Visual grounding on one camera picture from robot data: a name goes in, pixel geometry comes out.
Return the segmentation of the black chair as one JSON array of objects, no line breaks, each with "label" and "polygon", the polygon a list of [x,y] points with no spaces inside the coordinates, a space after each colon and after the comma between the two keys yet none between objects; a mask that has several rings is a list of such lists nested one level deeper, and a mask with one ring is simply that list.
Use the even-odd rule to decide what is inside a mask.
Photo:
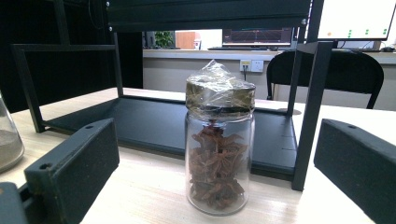
[{"label": "black chair", "polygon": [[[273,100],[273,84],[289,85],[293,71],[295,51],[287,50],[276,55],[268,64],[267,99]],[[334,49],[326,77],[326,90],[370,94],[367,109],[373,109],[384,82],[379,62],[368,54],[356,50]]]}]

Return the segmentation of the brown wooden box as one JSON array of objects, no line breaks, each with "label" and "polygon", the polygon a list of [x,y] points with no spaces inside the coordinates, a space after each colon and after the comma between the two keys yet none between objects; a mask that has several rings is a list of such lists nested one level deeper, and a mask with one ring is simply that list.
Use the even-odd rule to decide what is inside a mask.
[{"label": "brown wooden box", "polygon": [[194,31],[177,31],[176,47],[179,49],[196,49],[200,35]]}]

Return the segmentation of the white wall socket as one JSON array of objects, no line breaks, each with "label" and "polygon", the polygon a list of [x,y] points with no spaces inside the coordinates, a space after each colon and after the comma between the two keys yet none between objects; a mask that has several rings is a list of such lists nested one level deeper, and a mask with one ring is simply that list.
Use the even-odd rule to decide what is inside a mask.
[{"label": "white wall socket", "polygon": [[253,73],[262,73],[264,68],[264,61],[252,60],[250,71]]}]

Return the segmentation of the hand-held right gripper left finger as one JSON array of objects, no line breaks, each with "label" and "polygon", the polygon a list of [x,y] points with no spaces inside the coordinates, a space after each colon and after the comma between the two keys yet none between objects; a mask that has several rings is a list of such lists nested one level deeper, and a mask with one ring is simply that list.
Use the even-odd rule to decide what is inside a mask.
[{"label": "hand-held right gripper left finger", "polygon": [[79,224],[120,163],[115,124],[82,127],[24,170],[30,224]]}]

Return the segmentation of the dark-screen monitor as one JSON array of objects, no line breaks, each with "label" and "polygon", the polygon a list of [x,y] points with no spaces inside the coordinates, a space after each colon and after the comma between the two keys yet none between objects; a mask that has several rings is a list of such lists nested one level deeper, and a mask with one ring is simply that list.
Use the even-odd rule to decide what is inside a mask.
[{"label": "dark-screen monitor", "polygon": [[292,41],[292,28],[275,29],[223,29],[222,45],[238,47],[289,46]]}]

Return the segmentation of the black keyboard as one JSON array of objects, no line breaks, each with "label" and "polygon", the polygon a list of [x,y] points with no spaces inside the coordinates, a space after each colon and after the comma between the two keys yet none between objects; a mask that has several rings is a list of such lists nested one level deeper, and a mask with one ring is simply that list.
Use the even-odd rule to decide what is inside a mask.
[{"label": "black keyboard", "polygon": [[207,50],[268,50],[267,47],[212,47]]}]

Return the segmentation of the grey counter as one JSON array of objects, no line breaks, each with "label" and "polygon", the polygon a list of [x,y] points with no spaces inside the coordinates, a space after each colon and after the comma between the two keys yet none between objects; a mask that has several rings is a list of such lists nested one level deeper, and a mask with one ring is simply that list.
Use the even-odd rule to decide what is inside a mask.
[{"label": "grey counter", "polygon": [[[280,51],[266,50],[194,50],[144,49],[144,58],[195,59],[195,60],[262,60],[271,61]],[[380,64],[396,65],[396,52],[368,52]]]}]

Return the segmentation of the black metal shelf rack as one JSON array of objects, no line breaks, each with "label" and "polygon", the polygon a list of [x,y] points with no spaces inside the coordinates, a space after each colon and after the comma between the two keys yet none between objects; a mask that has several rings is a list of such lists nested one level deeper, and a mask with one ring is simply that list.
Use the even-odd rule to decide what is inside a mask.
[{"label": "black metal shelf rack", "polygon": [[[83,125],[111,117],[121,143],[148,147],[165,154],[184,154],[185,107],[176,100],[126,95],[121,73],[115,74],[118,96],[107,103],[51,120],[44,120],[26,60],[28,52],[101,51],[101,45],[73,45],[66,28],[63,0],[53,0],[61,42],[15,44],[12,47],[35,130],[47,128],[73,133]],[[318,122],[332,45],[318,41],[324,0],[108,0],[107,28],[113,35],[141,31],[296,27],[300,30],[294,67],[301,68],[305,53],[314,57],[302,129],[293,130],[292,112],[259,109],[252,171],[289,180],[302,190]]]}]

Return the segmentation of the white-lidded glass powder jar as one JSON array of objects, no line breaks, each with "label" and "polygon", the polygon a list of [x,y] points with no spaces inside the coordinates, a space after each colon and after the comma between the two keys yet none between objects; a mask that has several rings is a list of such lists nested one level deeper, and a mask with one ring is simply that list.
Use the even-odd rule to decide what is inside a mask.
[{"label": "white-lidded glass powder jar", "polygon": [[0,173],[18,163],[23,153],[21,137],[0,92]]}]

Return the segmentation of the glass jar of star anise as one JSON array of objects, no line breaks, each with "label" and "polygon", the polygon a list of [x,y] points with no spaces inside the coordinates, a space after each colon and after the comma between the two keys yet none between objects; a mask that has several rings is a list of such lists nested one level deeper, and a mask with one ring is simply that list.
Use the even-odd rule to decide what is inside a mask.
[{"label": "glass jar of star anise", "polygon": [[255,85],[214,60],[186,81],[186,195],[212,216],[248,201],[255,131]]}]

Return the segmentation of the white-screen monitor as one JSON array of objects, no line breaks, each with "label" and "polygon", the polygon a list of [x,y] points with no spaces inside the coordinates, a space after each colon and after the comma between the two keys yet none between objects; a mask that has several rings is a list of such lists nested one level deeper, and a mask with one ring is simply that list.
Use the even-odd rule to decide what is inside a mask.
[{"label": "white-screen monitor", "polygon": [[318,38],[387,40],[396,0],[324,0]]}]

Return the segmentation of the green potted plant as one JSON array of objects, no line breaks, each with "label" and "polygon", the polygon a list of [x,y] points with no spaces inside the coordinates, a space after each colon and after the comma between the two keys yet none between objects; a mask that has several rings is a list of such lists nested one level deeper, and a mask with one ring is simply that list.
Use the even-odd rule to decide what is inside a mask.
[{"label": "green potted plant", "polygon": [[156,31],[155,43],[160,48],[171,48],[174,45],[173,34],[170,31]]}]

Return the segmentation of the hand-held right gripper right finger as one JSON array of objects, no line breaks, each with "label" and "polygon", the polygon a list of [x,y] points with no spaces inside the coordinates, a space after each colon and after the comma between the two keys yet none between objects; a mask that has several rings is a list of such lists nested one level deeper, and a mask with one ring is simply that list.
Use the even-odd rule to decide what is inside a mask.
[{"label": "hand-held right gripper right finger", "polygon": [[376,224],[396,224],[396,146],[352,124],[325,119],[314,164]]}]

